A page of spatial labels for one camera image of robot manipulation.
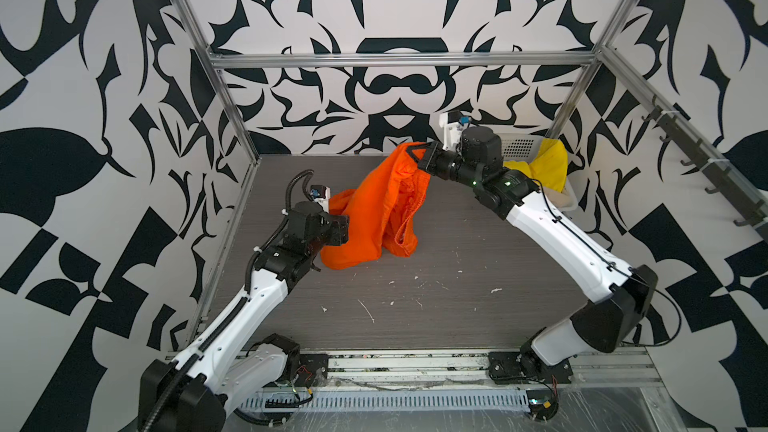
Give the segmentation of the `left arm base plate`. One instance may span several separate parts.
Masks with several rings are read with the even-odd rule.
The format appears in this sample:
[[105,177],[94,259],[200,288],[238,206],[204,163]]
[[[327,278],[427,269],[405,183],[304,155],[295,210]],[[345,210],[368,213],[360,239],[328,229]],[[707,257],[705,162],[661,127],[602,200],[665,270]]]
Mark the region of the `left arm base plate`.
[[318,385],[327,378],[329,358],[330,356],[325,353],[302,352],[291,356],[282,375],[272,382],[267,382],[263,387]]

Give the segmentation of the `orange shorts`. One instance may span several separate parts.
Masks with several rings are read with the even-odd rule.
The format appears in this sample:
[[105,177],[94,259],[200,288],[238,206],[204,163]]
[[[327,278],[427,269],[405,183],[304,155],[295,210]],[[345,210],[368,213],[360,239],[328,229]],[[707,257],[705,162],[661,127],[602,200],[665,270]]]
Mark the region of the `orange shorts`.
[[343,270],[376,261],[384,250],[397,257],[416,251],[414,218],[426,200],[431,176],[407,156],[408,144],[398,146],[357,188],[330,199],[330,213],[349,218],[349,240],[322,250],[326,267]]

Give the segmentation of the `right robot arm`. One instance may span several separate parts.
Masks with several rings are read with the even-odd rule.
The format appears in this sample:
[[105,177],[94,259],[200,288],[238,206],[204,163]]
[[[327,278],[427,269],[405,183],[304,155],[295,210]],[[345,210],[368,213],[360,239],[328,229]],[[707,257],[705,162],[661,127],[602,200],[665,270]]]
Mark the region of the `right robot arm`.
[[560,265],[586,304],[530,339],[521,352],[532,367],[554,367],[583,352],[613,352],[650,309],[658,282],[608,252],[562,214],[543,185],[504,166],[502,141],[488,127],[462,130],[452,145],[409,145],[408,156],[434,177],[469,187],[480,204],[519,229]]

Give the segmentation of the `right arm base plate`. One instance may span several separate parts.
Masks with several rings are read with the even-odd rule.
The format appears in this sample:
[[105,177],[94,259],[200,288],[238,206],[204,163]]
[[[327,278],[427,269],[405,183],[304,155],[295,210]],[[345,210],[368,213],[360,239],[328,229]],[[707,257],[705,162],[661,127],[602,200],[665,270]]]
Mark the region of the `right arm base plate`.
[[488,376],[495,384],[543,382],[555,386],[570,384],[572,368],[565,360],[548,366],[532,352],[499,351],[488,354]]

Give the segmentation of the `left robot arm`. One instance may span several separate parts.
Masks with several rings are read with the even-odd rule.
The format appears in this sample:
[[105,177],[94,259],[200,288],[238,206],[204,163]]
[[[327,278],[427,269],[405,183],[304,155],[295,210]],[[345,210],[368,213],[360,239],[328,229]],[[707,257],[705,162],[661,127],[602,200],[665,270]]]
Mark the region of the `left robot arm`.
[[238,356],[262,322],[312,269],[325,247],[344,245],[350,220],[317,201],[284,211],[273,239],[257,249],[243,288],[173,360],[153,361],[140,379],[140,431],[220,431],[257,390],[289,381],[298,345],[273,334],[249,357]]

